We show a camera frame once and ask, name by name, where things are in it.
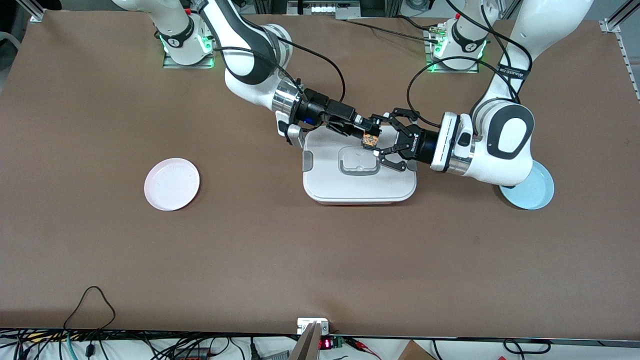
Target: black cable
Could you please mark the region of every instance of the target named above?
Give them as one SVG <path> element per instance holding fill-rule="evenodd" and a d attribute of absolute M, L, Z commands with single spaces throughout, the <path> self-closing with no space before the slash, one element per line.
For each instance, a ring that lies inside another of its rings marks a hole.
<path fill-rule="evenodd" d="M 224 348 L 224 349 L 222 349 L 222 350 L 220 350 L 217 354 L 213 354 L 213 353 L 211 352 L 211 345 L 213 345 L 213 342 L 214 342 L 214 341 L 216 341 L 216 339 L 218 339 L 218 338 L 213 338 L 213 339 L 211 339 L 211 343 L 209 344 L 209 353 L 207 354 L 207 356 L 209 356 L 209 357 L 218 356 L 218 355 L 222 354 L 223 352 L 225 352 L 225 350 L 229 347 L 229 343 L 231 342 L 231 341 L 229 340 L 229 338 L 227 338 L 227 346 L 225 346 L 225 348 Z"/>
<path fill-rule="evenodd" d="M 58 355 L 60 355 L 60 360 L 62 359 L 62 339 L 58 341 Z"/>
<path fill-rule="evenodd" d="M 244 358 L 244 351 L 242 351 L 242 348 L 239 347 L 238 344 L 234 343 L 234 340 L 232 338 L 229 338 L 229 341 L 231 342 L 231 344 L 235 345 L 238 348 L 238 350 L 240 350 L 240 354 L 242 354 L 242 360 L 246 360 Z"/>
<path fill-rule="evenodd" d="M 258 349 L 255 347 L 255 342 L 253 342 L 253 336 L 251 337 L 251 342 L 249 344 L 249 349 L 251 350 L 251 360 L 261 360 L 260 353 L 258 353 Z"/>
<path fill-rule="evenodd" d="M 102 350 L 102 355 L 104 355 L 104 359 L 109 360 L 109 357 L 107 356 L 107 352 L 104 351 L 104 345 L 102 344 L 102 339 L 98 339 L 98 342 L 100 343 L 100 349 Z"/>
<path fill-rule="evenodd" d="M 495 30 L 493 29 L 493 26 L 491 25 L 491 22 L 489 21 L 489 18 L 486 16 L 486 11 L 484 10 L 484 4 L 480 4 L 480 12 L 482 13 L 482 17 L 484 19 L 484 22 L 489 27 L 489 29 L 492 32 L 495 32 Z M 495 35 L 493 37 L 495 37 L 495 40 L 498 42 L 498 45 L 502 49 L 502 53 L 504 54 L 505 58 L 507 59 L 507 65 L 511 66 L 511 57 L 509 57 L 509 53 L 507 53 L 507 48 L 504 47 L 504 44 L 502 43 L 502 40 L 499 37 L 497 37 Z"/>
<path fill-rule="evenodd" d="M 348 22 L 350 24 L 360 25 L 360 26 L 364 26 L 366 28 L 371 28 L 371 29 L 375 29 L 375 30 L 382 31 L 382 32 L 385 32 L 385 33 L 390 33 L 390 34 L 393 34 L 393 35 L 397 35 L 399 37 L 412 38 L 412 39 L 416 39 L 416 40 L 420 40 L 420 41 L 430 42 L 432 44 L 437 44 L 438 43 L 438 41 L 435 40 L 435 39 L 429 39 L 429 38 L 425 38 L 425 37 L 415 37 L 413 35 L 399 33 L 397 31 L 384 29 L 384 28 L 379 28 L 377 26 L 373 26 L 373 25 L 369 25 L 369 24 L 363 24 L 361 22 L 354 22 L 354 21 L 350 21 L 350 20 L 344 20 L 344 21 Z"/>
<path fill-rule="evenodd" d="M 447 61 L 447 60 L 454 60 L 454 59 L 463 59 L 463 60 L 472 60 L 480 65 L 484 65 L 485 67 L 491 69 L 491 71 L 493 71 L 496 75 L 500 76 L 500 78 L 507 84 L 507 86 L 509 87 L 509 91 L 511 92 L 511 95 L 513 96 L 513 101 L 515 101 L 517 104 L 520 104 L 520 98 L 516 92 L 516 90 L 513 88 L 513 86 L 511 86 L 511 83 L 509 82 L 509 80 L 507 78 L 505 78 L 495 67 L 487 64 L 486 62 L 479 60 L 479 59 L 474 59 L 468 56 L 451 56 L 448 58 L 444 58 L 444 59 L 439 59 L 436 61 L 432 61 L 431 63 L 427 64 L 427 66 L 423 67 L 422 69 L 420 69 L 420 71 L 418 71 L 418 73 L 416 73 L 416 75 L 413 76 L 413 78 L 411 79 L 411 81 L 409 81 L 409 86 L 407 86 L 406 88 L 406 102 L 409 105 L 409 109 L 411 109 L 413 112 L 418 113 L 415 108 L 413 107 L 413 104 L 411 103 L 411 87 L 413 85 L 413 82 L 425 71 L 427 71 L 427 69 L 429 69 L 430 67 L 441 63 L 443 61 Z M 422 115 L 418 115 L 418 119 L 424 121 L 425 123 L 433 126 L 433 127 L 440 127 L 439 124 L 435 124 L 433 122 L 430 122 L 429 120 L 425 119 L 424 117 L 422 117 Z"/>
<path fill-rule="evenodd" d="M 435 26 L 438 26 L 438 24 L 422 26 L 422 25 L 416 23 L 415 21 L 413 21 L 410 17 L 404 16 L 404 15 L 400 15 L 400 14 L 396 15 L 395 17 L 397 17 L 398 19 L 407 20 L 409 22 L 409 24 L 411 24 L 414 28 L 420 29 L 422 31 L 429 31 L 429 28 L 433 28 Z"/>
<path fill-rule="evenodd" d="M 249 20 L 247 20 L 245 18 L 243 18 L 243 20 L 246 21 L 249 25 L 253 26 L 255 29 L 264 31 L 264 29 L 262 27 L 252 23 L 251 21 L 249 21 Z M 287 40 L 285 38 L 281 38 L 281 37 L 278 37 L 278 40 L 282 41 L 285 44 L 289 44 L 289 45 L 291 45 L 293 47 L 297 47 L 298 49 L 300 49 L 302 51 L 306 51 L 307 53 L 309 53 L 311 55 L 314 55 L 314 56 L 317 56 L 318 58 L 328 62 L 329 65 L 331 65 L 335 69 L 335 71 L 338 73 L 338 76 L 340 76 L 340 82 L 342 83 L 342 95 L 340 95 L 340 100 L 339 101 L 342 102 L 342 100 L 344 99 L 344 96 L 346 94 L 346 91 L 347 91 L 346 90 L 347 86 L 345 84 L 344 76 L 342 75 L 342 71 L 340 71 L 340 68 L 338 67 L 338 65 L 336 65 L 331 59 L 327 58 L 325 55 L 322 55 L 321 53 L 317 53 L 317 52 L 315 52 L 315 51 L 313 51 L 313 50 L 311 50 L 311 49 L 309 49 L 307 47 L 304 47 L 302 45 L 296 44 L 293 41 L 289 41 L 289 40 Z"/>
<path fill-rule="evenodd" d="M 47 339 L 47 341 L 45 341 L 44 345 L 38 346 L 38 352 L 36 353 L 36 356 L 33 357 L 33 360 L 38 360 L 40 358 L 40 353 L 42 353 L 44 348 L 47 347 L 47 345 L 51 342 L 51 339 L 52 339 L 52 337 Z"/>
<path fill-rule="evenodd" d="M 516 345 L 516 348 L 518 350 L 512 350 L 507 346 L 507 343 L 512 343 L 514 345 Z M 540 350 L 540 351 L 524 351 L 522 350 L 522 347 L 520 346 L 520 344 L 518 344 L 517 341 L 515 341 L 514 339 L 505 339 L 502 342 L 502 346 L 504 347 L 504 350 L 507 350 L 508 352 L 514 354 L 514 355 L 520 355 L 520 357 L 522 358 L 522 360 L 526 360 L 524 355 L 528 354 L 528 355 L 542 355 L 542 354 L 546 354 L 547 352 L 551 351 L 551 342 L 545 342 L 547 348 L 544 350 Z"/>
<path fill-rule="evenodd" d="M 25 351 L 23 351 L 23 356 L 22 356 L 22 357 L 23 357 L 24 359 L 27 359 L 27 358 L 29 357 L 29 352 L 31 351 L 31 349 L 32 349 L 34 346 L 38 345 L 38 344 L 40 344 L 40 342 L 36 342 L 36 343 L 31 344 L 31 346 L 30 346 L 30 347 L 28 347 Z"/>
<path fill-rule="evenodd" d="M 303 133 L 310 133 L 311 131 L 313 131 L 313 130 L 315 130 L 315 129 L 319 128 L 319 127 L 321 127 L 321 126 L 322 126 L 322 124 L 323 124 L 323 121 L 321 120 L 321 121 L 319 121 L 316 125 L 314 125 L 313 127 L 303 127 L 303 128 L 302 128 L 302 132 L 303 132 Z"/>
<path fill-rule="evenodd" d="M 435 340 L 431 340 L 433 342 L 433 350 L 436 352 L 436 356 L 438 357 L 438 360 L 442 360 L 442 356 L 440 356 L 440 352 L 438 351 L 438 345 L 436 345 L 436 341 Z"/>
<path fill-rule="evenodd" d="M 82 301 L 84 300 L 84 297 L 86 296 L 86 294 L 89 292 L 89 290 L 91 289 L 96 289 L 100 292 L 100 295 L 102 296 L 102 299 L 104 300 L 104 303 L 107 304 L 107 306 L 110 308 L 111 310 L 111 319 L 109 320 L 108 323 L 104 324 L 103 326 L 99 327 L 97 330 L 102 330 L 105 327 L 111 325 L 111 323 L 113 322 L 113 320 L 116 320 L 116 311 L 113 308 L 113 306 L 111 305 L 111 303 L 109 302 L 109 300 L 107 300 L 107 297 L 104 296 L 104 292 L 102 291 L 102 289 L 100 289 L 100 287 L 93 285 L 93 286 L 89 286 L 84 293 L 82 294 L 82 297 L 80 298 L 80 302 L 78 302 L 78 305 L 76 306 L 76 308 L 71 312 L 71 314 L 67 317 L 67 319 L 65 320 L 65 322 L 62 324 L 62 329 L 64 330 L 68 330 L 67 327 L 67 323 L 69 322 L 69 320 L 71 320 L 71 318 L 76 314 L 76 312 L 78 311 L 78 309 L 80 308 L 80 305 L 82 305 Z"/>
<path fill-rule="evenodd" d="M 149 341 L 149 338 L 145 331 L 142 332 L 142 336 L 136 336 L 136 337 L 138 337 L 139 339 L 142 339 L 142 341 L 144 341 L 147 344 L 149 349 L 151 349 L 151 354 L 157 355 L 157 350 L 153 345 L 151 345 L 151 341 Z"/>
<path fill-rule="evenodd" d="M 196 349 L 196 347 L 198 347 L 200 345 L 201 342 L 203 342 L 204 339 L 200 339 L 200 340 L 195 340 L 193 342 L 193 344 L 187 345 L 186 347 L 184 347 L 180 352 L 178 352 L 177 356 L 175 357 L 180 357 L 181 354 L 184 354 L 184 357 L 190 357 L 189 355 L 191 355 L 191 352 L 194 351 Z"/>
<path fill-rule="evenodd" d="M 4 345 L 0 346 L 0 348 L 12 347 L 14 345 L 18 345 L 17 341 L 15 343 L 4 344 Z"/>
<path fill-rule="evenodd" d="M 266 62 L 268 62 L 269 64 L 271 64 L 272 66 L 275 66 L 276 68 L 278 68 L 282 74 L 284 74 L 284 76 L 286 76 L 289 80 L 291 80 L 291 83 L 296 87 L 296 89 L 298 90 L 298 93 L 300 93 L 300 95 L 302 96 L 302 98 L 306 101 L 306 95 L 305 92 L 302 90 L 302 88 L 300 87 L 300 84 L 282 67 L 280 66 L 280 64 L 276 63 L 275 61 L 269 59 L 267 56 L 263 55 L 262 53 L 256 51 L 256 50 L 252 50 L 252 49 L 245 49 L 244 47 L 238 47 L 238 46 L 223 46 L 223 47 L 216 47 L 214 48 L 212 51 L 229 51 L 229 50 L 233 50 L 233 51 L 244 51 L 246 53 L 251 53 L 254 56 L 258 56 L 259 59 L 264 60 Z"/>
<path fill-rule="evenodd" d="M 154 357 L 151 358 L 151 360 L 156 360 L 156 359 L 160 360 L 160 356 L 169 357 L 169 354 L 172 354 L 171 358 L 173 358 L 174 355 L 175 355 L 175 351 L 179 347 L 181 347 L 183 345 L 187 345 L 188 343 L 190 343 L 190 342 L 192 342 L 194 340 L 197 340 L 198 338 L 201 338 L 202 334 L 203 334 L 202 332 L 196 332 L 196 333 L 189 333 L 188 336 L 183 336 L 182 338 L 180 338 L 178 340 L 178 342 L 176 342 L 176 344 L 171 345 L 171 346 L 167 347 L 166 349 L 159 351 L 158 354 L 156 354 Z"/>
<path fill-rule="evenodd" d="M 20 331 L 18 331 L 18 334 L 16 335 L 16 340 L 18 341 L 18 344 L 15 346 L 15 350 L 13 351 L 13 360 L 18 360 L 19 354 L 22 355 L 22 342 L 20 342 Z"/>
<path fill-rule="evenodd" d="M 475 21 L 474 19 L 471 19 L 467 14 L 463 13 L 460 11 L 460 9 L 458 9 L 455 5 L 453 5 L 453 3 L 451 2 L 451 0 L 445 0 L 447 2 L 447 4 L 449 4 L 449 6 L 458 14 L 460 14 L 460 16 L 464 17 L 465 19 L 467 19 L 470 23 L 472 23 L 473 25 L 477 26 L 478 28 L 481 28 L 485 31 L 487 31 L 488 33 L 490 33 L 491 35 L 495 36 L 495 37 L 499 37 L 507 42 L 512 43 L 513 45 L 517 46 L 520 48 L 520 50 L 522 50 L 525 55 L 527 55 L 527 58 L 529 59 L 529 66 L 527 67 L 527 71 L 531 71 L 531 67 L 533 66 L 533 59 L 531 58 L 531 54 L 529 53 L 529 51 L 522 45 L 520 45 L 519 42 L 512 40 L 506 36 L 504 36 L 503 34 L 500 34 L 497 31 L 493 31 L 489 28 L 487 28 L 486 26 L 478 23 L 478 21 Z"/>

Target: brown table surface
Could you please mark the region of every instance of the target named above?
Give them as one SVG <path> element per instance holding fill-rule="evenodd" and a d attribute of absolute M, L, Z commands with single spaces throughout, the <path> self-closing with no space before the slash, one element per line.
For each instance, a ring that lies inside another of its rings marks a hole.
<path fill-rule="evenodd" d="M 364 115 L 405 107 L 425 64 L 420 42 L 346 22 L 251 19 L 333 59 Z M 597 23 L 542 54 L 521 93 L 556 183 L 539 211 L 427 166 L 400 204 L 321 206 L 273 114 L 227 90 L 220 60 L 163 70 L 153 32 L 125 12 L 29 25 L 0 102 L 0 326 L 59 327 L 96 284 L 122 329 L 292 332 L 325 316 L 344 334 L 640 340 L 640 106 Z M 498 57 L 494 42 L 486 59 Z M 289 70 L 339 95 L 322 60 L 296 50 Z M 435 121 L 466 112 L 491 75 L 424 74 L 413 101 Z M 143 182 L 171 157 L 202 184 L 162 212 Z M 94 293 L 70 325 L 108 314 Z"/>

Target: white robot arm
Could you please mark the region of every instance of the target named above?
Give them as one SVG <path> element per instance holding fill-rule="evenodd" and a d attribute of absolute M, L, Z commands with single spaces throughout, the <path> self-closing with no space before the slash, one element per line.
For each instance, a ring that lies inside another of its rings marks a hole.
<path fill-rule="evenodd" d="M 476 4 L 482 2 L 483 0 L 475 1 Z M 500 75 L 494 75 L 470 115 L 445 113 L 437 133 L 421 129 L 415 124 L 410 125 L 406 133 L 411 136 L 402 131 L 398 133 L 396 145 L 400 145 L 399 149 L 402 150 L 382 149 L 381 152 L 381 149 L 375 149 L 375 153 L 382 153 L 384 156 L 390 152 L 398 152 L 406 160 L 429 163 L 433 170 L 469 176 L 485 183 L 502 186 L 522 183 L 531 172 L 533 164 L 531 135 L 534 117 L 529 109 L 513 100 L 514 92 L 517 93 L 525 81 L 532 61 L 575 30 L 591 3 L 592 0 L 525 0 L 511 39 L 527 49 L 531 60 L 521 48 L 509 44 L 506 49 L 508 56 L 504 55 L 500 61 Z M 472 1 L 468 0 L 465 8 L 470 7 L 475 9 Z M 476 31 L 475 38 L 480 39 L 481 36 L 486 36 L 485 30 Z M 453 49 L 460 48 L 457 42 L 449 42 L 449 45 L 453 45 L 450 47 Z M 417 120 L 417 114 L 399 116 Z M 394 168 L 404 168 L 388 161 L 384 163 Z"/>
<path fill-rule="evenodd" d="M 291 41 L 284 28 L 247 23 L 229 0 L 195 1 L 197 13 L 191 15 L 185 13 L 179 0 L 112 1 L 126 10 L 149 14 L 166 51 L 179 64 L 197 63 L 212 51 L 202 46 L 209 30 L 223 49 L 227 87 L 241 98 L 275 112 L 280 135 L 302 147 L 303 132 L 293 123 L 297 104 L 305 96 L 274 66 L 284 69 L 291 59 L 292 47 L 278 39 Z M 226 47 L 236 50 L 224 50 Z"/>

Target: light blue plate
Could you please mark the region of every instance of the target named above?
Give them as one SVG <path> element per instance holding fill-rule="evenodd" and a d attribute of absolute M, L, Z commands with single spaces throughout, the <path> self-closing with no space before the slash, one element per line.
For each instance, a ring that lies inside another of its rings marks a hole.
<path fill-rule="evenodd" d="M 533 161 L 529 176 L 514 188 L 500 186 L 500 192 L 510 203 L 526 210 L 544 208 L 554 197 L 556 188 L 549 170 Z"/>

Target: wire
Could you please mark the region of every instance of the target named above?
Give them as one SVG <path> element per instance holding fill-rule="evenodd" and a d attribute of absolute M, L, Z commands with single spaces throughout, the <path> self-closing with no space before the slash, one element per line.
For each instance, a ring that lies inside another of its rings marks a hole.
<path fill-rule="evenodd" d="M 200 339 L 200 340 L 196 340 L 193 342 L 193 344 L 188 345 L 187 347 L 183 348 L 179 353 L 178 353 L 178 358 L 182 358 L 180 355 L 181 354 L 185 354 L 184 357 L 189 358 L 191 355 L 191 352 L 194 351 L 194 349 L 196 349 L 196 347 L 198 347 L 200 345 L 201 342 L 203 342 L 204 339 Z"/>
<path fill-rule="evenodd" d="M 58 341 L 58 355 L 60 355 L 60 360 L 62 360 L 62 339 Z"/>
<path fill-rule="evenodd" d="M 67 323 L 69 322 L 69 320 L 71 320 L 71 318 L 76 314 L 76 312 L 78 311 L 78 309 L 80 308 L 80 305 L 82 305 L 82 301 L 84 300 L 84 297 L 86 296 L 86 294 L 89 292 L 89 290 L 91 289 L 96 289 L 100 292 L 100 295 L 102 295 L 102 299 L 104 300 L 104 303 L 107 304 L 107 306 L 110 308 L 111 310 L 111 319 L 109 320 L 108 323 L 104 324 L 103 326 L 99 327 L 97 330 L 102 330 L 105 327 L 111 325 L 111 323 L 113 322 L 113 320 L 116 320 L 116 311 L 113 308 L 113 306 L 111 305 L 111 303 L 109 302 L 109 300 L 107 300 L 107 297 L 104 296 L 104 292 L 102 291 L 102 289 L 100 289 L 100 287 L 93 285 L 93 286 L 89 286 L 84 293 L 82 294 L 82 297 L 80 298 L 80 302 L 78 302 L 78 305 L 76 306 L 76 308 L 71 312 L 71 314 L 68 316 L 68 318 L 65 320 L 65 322 L 62 324 L 62 328 L 64 330 L 68 330 L 67 327 Z"/>
<path fill-rule="evenodd" d="M 442 356 L 440 356 L 440 352 L 438 351 L 438 345 L 436 345 L 435 340 L 431 340 L 433 342 L 433 351 L 435 351 L 438 360 L 442 360 Z"/>
<path fill-rule="evenodd" d="M 16 345 L 15 350 L 13 351 L 13 360 L 18 360 L 18 356 L 22 355 L 22 342 L 20 341 L 20 331 L 17 334 L 18 345 Z"/>
<path fill-rule="evenodd" d="M 71 333 L 67 333 L 67 348 L 69 349 L 69 353 L 71 354 L 71 357 L 73 358 L 73 360 L 78 360 L 78 357 L 76 356 L 76 352 L 74 351 L 73 346 L 71 346 Z"/>
<path fill-rule="evenodd" d="M 411 79 L 411 81 L 409 81 L 409 86 L 407 86 L 406 88 L 406 102 L 409 105 L 409 109 L 411 109 L 413 112 L 418 113 L 415 108 L 413 107 L 413 104 L 411 103 L 411 87 L 413 85 L 413 82 L 425 71 L 427 71 L 428 68 L 439 64 L 443 61 L 446 60 L 454 60 L 454 59 L 463 59 L 463 60 L 472 60 L 474 62 L 477 62 L 480 65 L 484 65 L 485 67 L 488 67 L 489 69 L 491 69 L 491 71 L 493 71 L 496 75 L 500 76 L 500 78 L 507 84 L 507 86 L 509 87 L 509 91 L 511 92 L 511 95 L 513 96 L 512 100 L 515 101 L 517 104 L 520 104 L 520 98 L 516 92 L 516 90 L 513 88 L 513 86 L 511 85 L 511 83 L 509 82 L 509 80 L 507 80 L 507 78 L 505 78 L 495 67 L 487 64 L 486 62 L 480 60 L 480 59 L 474 59 L 474 58 L 470 58 L 468 56 L 450 56 L 448 58 L 443 58 L 443 59 L 439 59 L 436 61 L 432 61 L 431 63 L 427 64 L 427 66 L 423 67 L 422 69 L 420 69 L 420 71 L 418 71 L 418 73 L 416 73 L 416 75 L 413 76 L 413 78 Z M 433 127 L 440 127 L 439 124 L 435 124 L 433 122 L 430 122 L 429 120 L 425 119 L 424 117 L 422 117 L 422 115 L 418 115 L 418 119 L 424 121 L 425 123 L 433 126 Z"/>
<path fill-rule="evenodd" d="M 269 59 L 267 56 L 261 54 L 260 52 L 256 51 L 256 50 L 252 50 L 252 49 L 245 49 L 244 47 L 238 47 L 238 46 L 222 46 L 222 47 L 216 47 L 214 48 L 212 51 L 229 51 L 229 50 L 233 50 L 233 51 L 244 51 L 246 53 L 251 53 L 254 56 L 257 56 L 259 59 L 264 60 L 266 62 L 268 62 L 269 64 L 271 64 L 272 66 L 275 66 L 276 68 L 278 68 L 282 74 L 284 74 L 284 76 L 286 76 L 289 80 L 291 80 L 291 83 L 296 87 L 296 89 L 298 90 L 298 93 L 300 93 L 300 95 L 302 96 L 302 98 L 306 101 L 307 100 L 307 96 L 305 95 L 305 92 L 302 90 L 302 88 L 300 87 L 300 84 L 298 83 L 298 81 L 296 81 L 282 66 L 280 66 L 280 64 L 276 63 L 275 61 Z"/>
<path fill-rule="evenodd" d="M 490 33 L 491 35 L 495 36 L 495 37 L 499 37 L 505 41 L 508 41 L 510 43 L 512 43 L 513 45 L 517 46 L 520 48 L 520 50 L 522 50 L 525 55 L 527 56 L 527 58 L 529 59 L 529 66 L 527 67 L 527 71 L 531 71 L 531 67 L 533 66 L 533 59 L 531 58 L 531 53 L 529 53 L 529 51 L 522 45 L 520 45 L 520 43 L 518 43 L 515 40 L 512 40 L 506 36 L 504 36 L 503 34 L 500 34 L 497 31 L 491 30 L 489 28 L 487 28 L 486 26 L 478 23 L 478 21 L 475 21 L 474 19 L 471 19 L 467 14 L 463 13 L 462 11 L 460 11 L 460 9 L 458 9 L 455 5 L 453 5 L 453 3 L 451 2 L 451 0 L 445 0 L 447 2 L 447 4 L 449 4 L 449 6 L 458 14 L 460 14 L 460 16 L 464 17 L 465 19 L 467 19 L 470 23 L 472 23 L 473 25 L 477 26 L 478 28 L 481 28 L 482 30 L 487 31 L 488 33 Z"/>
<path fill-rule="evenodd" d="M 222 349 L 221 351 L 219 351 L 217 354 L 213 354 L 213 353 L 211 352 L 211 345 L 213 345 L 213 342 L 214 342 L 214 341 L 216 341 L 216 339 L 217 339 L 217 338 L 213 338 L 213 339 L 211 339 L 211 343 L 209 344 L 209 353 L 207 354 L 207 356 L 208 356 L 208 357 L 214 357 L 214 356 L 218 356 L 218 355 L 222 354 L 222 353 L 223 353 L 223 352 L 225 352 L 225 350 L 229 347 L 229 343 L 231 342 L 231 341 L 229 340 L 229 338 L 227 338 L 227 346 L 225 346 L 225 348 L 224 348 L 224 349 Z"/>
<path fill-rule="evenodd" d="M 514 345 L 516 345 L 516 348 L 518 348 L 518 350 L 512 350 L 507 346 L 507 343 L 512 343 Z M 529 354 L 529 355 L 542 355 L 542 354 L 546 354 L 547 352 L 551 351 L 551 342 L 545 342 L 547 348 L 544 350 L 540 350 L 540 351 L 524 351 L 522 350 L 522 347 L 520 346 L 520 344 L 518 344 L 514 339 L 505 339 L 502 342 L 502 346 L 504 347 L 504 350 L 507 350 L 508 352 L 514 354 L 514 355 L 520 355 L 520 357 L 522 358 L 522 360 L 526 360 L 524 355 L 525 354 Z"/>
<path fill-rule="evenodd" d="M 378 356 L 378 354 L 376 354 L 375 352 L 373 352 L 373 351 L 372 351 L 372 350 L 370 350 L 370 349 L 366 349 L 366 350 L 364 350 L 364 352 L 366 352 L 367 354 L 371 354 L 371 355 L 373 355 L 373 356 L 377 357 L 377 358 L 378 358 L 378 360 L 382 360 L 382 358 L 381 358 L 380 356 Z"/>
<path fill-rule="evenodd" d="M 172 354 L 171 358 L 175 357 L 175 350 L 177 350 L 179 347 L 183 345 L 187 345 L 188 343 L 202 337 L 201 334 L 202 334 L 201 332 L 196 332 L 196 333 L 191 333 L 188 336 L 183 336 L 178 340 L 178 342 L 176 342 L 176 344 L 158 352 L 158 354 L 152 357 L 151 360 L 160 359 L 160 355 L 162 355 L 163 357 L 169 357 L 169 354 Z"/>
<path fill-rule="evenodd" d="M 102 344 L 102 339 L 98 339 L 98 343 L 100 343 L 100 349 L 102 350 L 102 355 L 104 355 L 105 360 L 109 360 L 107 356 L 107 352 L 104 350 L 104 345 Z"/>
<path fill-rule="evenodd" d="M 44 348 L 47 347 L 49 342 L 51 342 L 51 339 L 53 339 L 53 337 L 50 337 L 49 339 L 47 339 L 47 341 L 45 341 L 44 345 L 42 346 L 40 346 L 40 342 L 38 342 L 38 352 L 36 353 L 36 356 L 33 357 L 33 360 L 38 360 L 40 358 L 40 353 L 42 353 Z"/>
<path fill-rule="evenodd" d="M 244 21 L 246 21 L 247 24 L 253 26 L 255 29 L 265 32 L 265 29 L 263 27 L 252 23 L 251 21 L 245 19 L 244 17 L 242 19 Z M 340 100 L 339 101 L 342 102 L 342 100 L 344 99 L 344 96 L 346 94 L 347 86 L 345 84 L 344 76 L 342 75 L 342 71 L 340 71 L 340 68 L 338 67 L 338 65 L 336 65 L 331 59 L 327 58 L 325 55 L 322 55 L 321 53 L 317 53 L 317 52 L 315 52 L 315 51 L 313 51 L 313 50 L 311 50 L 311 49 L 309 49 L 307 47 L 304 47 L 302 45 L 296 44 L 293 41 L 290 41 L 288 39 L 281 38 L 281 37 L 278 37 L 278 40 L 282 41 L 285 44 L 289 44 L 289 45 L 291 45 L 293 47 L 297 47 L 298 49 L 300 49 L 302 51 L 306 51 L 307 53 L 309 53 L 311 55 L 314 55 L 314 56 L 317 56 L 318 58 L 328 62 L 329 65 L 331 65 L 335 69 L 335 71 L 338 73 L 338 76 L 340 76 L 340 82 L 342 83 L 342 95 L 340 95 Z"/>
<path fill-rule="evenodd" d="M 398 19 L 404 19 L 407 20 L 409 22 L 409 24 L 411 24 L 414 28 L 416 29 L 420 29 L 422 31 L 429 31 L 429 28 L 433 28 L 435 26 L 438 26 L 438 24 L 433 24 L 433 25 L 427 25 L 427 26 L 422 26 L 417 24 L 415 21 L 413 21 L 410 17 L 408 16 L 404 16 L 404 15 L 396 15 L 395 17 L 397 17 Z"/>
<path fill-rule="evenodd" d="M 492 32 L 495 32 L 495 30 L 493 30 L 493 26 L 491 25 L 491 22 L 489 21 L 489 18 L 486 16 L 486 12 L 484 10 L 484 4 L 480 4 L 480 12 L 482 13 L 482 17 L 484 19 L 484 22 L 489 27 L 489 29 Z M 504 54 L 504 56 L 507 59 L 507 65 L 511 66 L 511 57 L 509 57 L 509 53 L 507 53 L 507 49 L 506 49 L 506 47 L 504 47 L 504 44 L 502 43 L 502 40 L 499 37 L 495 36 L 495 35 L 493 37 L 495 37 L 495 40 L 498 42 L 498 45 L 500 45 L 500 48 L 502 49 L 502 53 Z"/>
<path fill-rule="evenodd" d="M 435 39 L 429 39 L 429 38 L 425 38 L 425 37 L 415 37 L 413 35 L 409 35 L 409 34 L 404 34 L 404 33 L 399 33 L 397 31 L 393 31 L 393 30 L 389 30 L 389 29 L 384 29 L 384 28 L 379 28 L 377 26 L 373 26 L 373 25 L 369 25 L 369 24 L 363 24 L 361 22 L 354 22 L 354 21 L 350 21 L 350 20 L 345 20 L 345 22 L 348 22 L 350 24 L 355 24 L 355 25 L 360 25 L 360 26 L 364 26 L 366 28 L 371 28 L 371 29 L 375 29 L 378 31 L 382 31 L 385 33 L 390 33 L 393 35 L 397 35 L 399 37 L 405 37 L 405 38 L 412 38 L 412 39 L 416 39 L 416 40 L 420 40 L 420 41 L 426 41 L 426 42 L 430 42 L 432 44 L 437 44 L 438 41 Z"/>
<path fill-rule="evenodd" d="M 325 122 L 327 122 L 327 121 L 324 121 L 324 119 L 320 119 L 320 121 L 316 125 L 314 125 L 313 127 L 303 127 L 302 128 L 302 132 L 303 133 L 309 133 L 309 132 L 321 127 L 322 124 L 324 124 Z"/>
<path fill-rule="evenodd" d="M 234 340 L 232 338 L 229 338 L 229 342 L 231 342 L 231 344 L 235 345 L 238 348 L 238 350 L 240 350 L 240 354 L 242 354 L 242 360 L 246 360 L 244 358 L 244 351 L 242 351 L 242 348 L 239 347 L 238 344 L 234 343 Z"/>

